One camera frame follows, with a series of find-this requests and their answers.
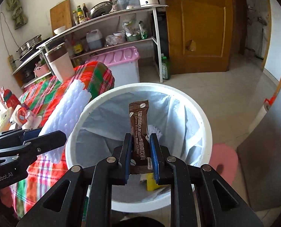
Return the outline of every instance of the coffee bean logo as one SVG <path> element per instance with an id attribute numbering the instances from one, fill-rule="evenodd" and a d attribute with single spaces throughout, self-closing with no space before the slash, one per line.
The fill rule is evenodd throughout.
<path id="1" fill-rule="evenodd" d="M 132 166 L 135 166 L 135 165 L 136 165 L 136 162 L 135 162 L 134 159 L 131 159 L 131 160 L 130 160 L 130 165 L 132 165 Z"/>

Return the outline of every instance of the wooden cutting board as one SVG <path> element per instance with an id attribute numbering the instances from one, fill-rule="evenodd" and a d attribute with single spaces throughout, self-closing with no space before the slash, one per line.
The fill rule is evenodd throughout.
<path id="1" fill-rule="evenodd" d="M 72 27 L 70 0 L 65 0 L 50 9 L 50 22 L 52 34 L 55 29 L 66 26 L 66 29 Z"/>

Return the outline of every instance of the snack package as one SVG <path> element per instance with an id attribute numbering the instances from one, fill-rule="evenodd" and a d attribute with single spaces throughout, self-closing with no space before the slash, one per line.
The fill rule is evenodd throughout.
<path id="1" fill-rule="evenodd" d="M 131 174 L 144 174 L 153 171 L 147 131 L 149 100 L 129 104 L 131 132 L 133 136 Z"/>

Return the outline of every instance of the wooden door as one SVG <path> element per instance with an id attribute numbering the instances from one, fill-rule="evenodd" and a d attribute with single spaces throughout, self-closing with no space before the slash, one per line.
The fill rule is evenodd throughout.
<path id="1" fill-rule="evenodd" d="M 167 0 L 173 74 L 225 72 L 232 43 L 232 0 Z"/>

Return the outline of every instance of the styrofoam block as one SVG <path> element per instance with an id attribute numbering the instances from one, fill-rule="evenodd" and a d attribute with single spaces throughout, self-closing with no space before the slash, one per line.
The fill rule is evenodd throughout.
<path id="1" fill-rule="evenodd" d="M 39 136 L 60 130 L 66 134 L 67 138 L 69 137 L 83 109 L 91 99 L 91 93 L 83 89 L 84 87 L 85 84 L 80 80 L 72 82 L 55 110 L 49 116 Z M 43 156 L 46 156 L 52 163 L 59 163 L 63 150 L 64 146 L 49 151 Z"/>

